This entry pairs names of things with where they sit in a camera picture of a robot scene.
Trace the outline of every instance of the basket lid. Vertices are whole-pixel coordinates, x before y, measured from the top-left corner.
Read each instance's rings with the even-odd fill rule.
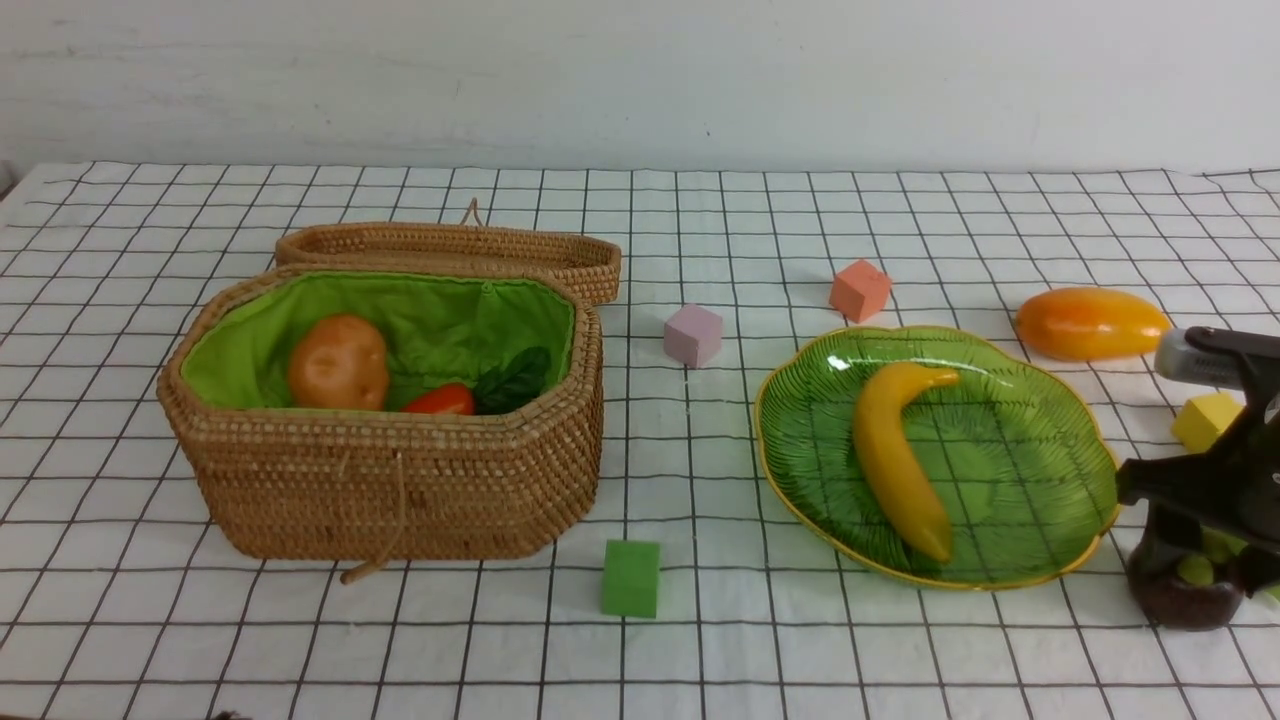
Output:
[[[467,224],[475,219],[476,224]],[[361,264],[389,260],[413,272],[457,268],[530,268],[547,272],[594,305],[618,296],[622,249],[584,234],[485,225],[471,200],[458,224],[349,223],[314,225],[282,237],[276,265]]]

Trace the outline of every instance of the yellow cube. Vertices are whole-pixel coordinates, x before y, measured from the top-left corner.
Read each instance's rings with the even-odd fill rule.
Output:
[[[1174,419],[1174,437],[1189,452],[1204,452],[1226,432],[1240,410],[1240,404],[1225,392],[1193,397]]]

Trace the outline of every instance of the basket handle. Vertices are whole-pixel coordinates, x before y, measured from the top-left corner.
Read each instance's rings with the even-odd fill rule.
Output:
[[[342,465],[338,466],[339,477],[347,468],[347,457],[343,457]],[[404,532],[404,514],[406,514],[404,506],[408,505],[408,502],[406,500],[407,493],[404,491],[404,457],[401,455],[398,450],[396,451],[396,484],[399,489],[399,503],[397,506],[398,511],[396,518],[396,532],[392,533],[392,537],[387,541],[387,544],[383,546],[383,551],[379,552],[372,560],[366,560],[360,565],[357,565],[356,568],[344,571],[342,574],[342,584],[349,585],[356,580],[364,579],[381,570],[383,566],[387,565],[387,561],[390,560],[392,548],[396,547],[396,543],[399,542],[401,534]]]
[[[484,220],[480,219],[480,199],[479,197],[472,197],[471,199],[471,204],[467,205],[467,213],[465,215],[462,215],[462,219],[458,220],[458,224],[460,225],[467,224],[467,218],[475,218],[476,225],[481,227],[481,228],[484,227]]]

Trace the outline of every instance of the table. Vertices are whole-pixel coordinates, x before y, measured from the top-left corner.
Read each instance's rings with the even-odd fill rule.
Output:
[[[458,222],[585,232],[625,252],[607,332],[595,509],[513,562],[257,562],[209,523],[154,395],[197,309],[291,228]],[[1280,173],[664,173],[42,165],[0,228],[0,711],[173,720],[1275,717],[1280,603],[1152,629],[1121,559],[918,592],[838,559],[760,478],[764,375],[845,323],[833,272],[895,281],[873,324],[945,324],[1018,357],[1048,287],[1147,296],[1175,324],[1280,333]],[[684,302],[726,316],[713,366],[662,354]],[[1204,388],[1146,360],[1060,370],[1121,457],[1178,452]],[[672,416],[687,421],[671,423]],[[596,611],[605,539],[664,546],[660,618]]]

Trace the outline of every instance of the yellow banana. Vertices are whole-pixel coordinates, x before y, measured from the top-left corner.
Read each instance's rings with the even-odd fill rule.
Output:
[[[951,562],[951,519],[906,441],[902,409],[929,388],[957,382],[951,368],[890,363],[867,380],[854,407],[854,451],[881,510],[906,544],[942,564]]]

